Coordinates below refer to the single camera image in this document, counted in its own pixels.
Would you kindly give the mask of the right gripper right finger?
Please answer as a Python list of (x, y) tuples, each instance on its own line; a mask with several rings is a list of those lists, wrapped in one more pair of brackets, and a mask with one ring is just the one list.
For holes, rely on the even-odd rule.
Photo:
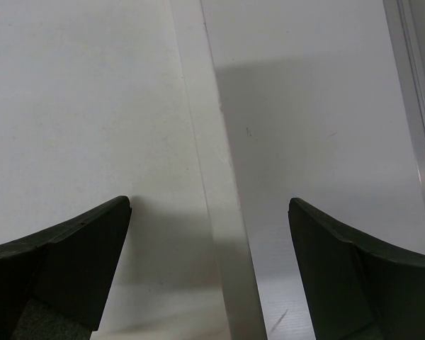
[(425, 339), (425, 255), (300, 198), (288, 219), (317, 339)]

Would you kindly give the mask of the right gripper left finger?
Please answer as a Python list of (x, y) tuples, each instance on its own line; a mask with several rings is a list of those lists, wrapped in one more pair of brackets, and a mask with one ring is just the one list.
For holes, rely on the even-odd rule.
[(121, 195), (0, 244), (0, 339), (90, 339), (130, 218), (130, 200)]

